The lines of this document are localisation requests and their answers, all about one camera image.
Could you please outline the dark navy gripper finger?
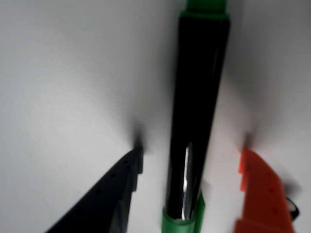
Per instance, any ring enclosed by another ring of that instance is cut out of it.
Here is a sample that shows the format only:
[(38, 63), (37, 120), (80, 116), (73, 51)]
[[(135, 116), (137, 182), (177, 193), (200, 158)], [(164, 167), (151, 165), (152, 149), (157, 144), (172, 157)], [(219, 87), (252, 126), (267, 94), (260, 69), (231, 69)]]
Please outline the dark navy gripper finger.
[(143, 149), (125, 154), (60, 219), (50, 233), (125, 233), (132, 193), (143, 172)]

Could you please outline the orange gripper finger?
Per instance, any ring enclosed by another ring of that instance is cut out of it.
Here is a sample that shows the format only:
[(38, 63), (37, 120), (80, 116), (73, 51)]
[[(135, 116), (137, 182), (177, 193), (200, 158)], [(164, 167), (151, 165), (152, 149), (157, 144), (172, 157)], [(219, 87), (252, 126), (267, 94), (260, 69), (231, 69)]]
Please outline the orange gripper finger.
[(284, 187), (274, 170), (257, 153), (244, 149), (239, 173), (244, 201), (234, 232), (293, 233)]

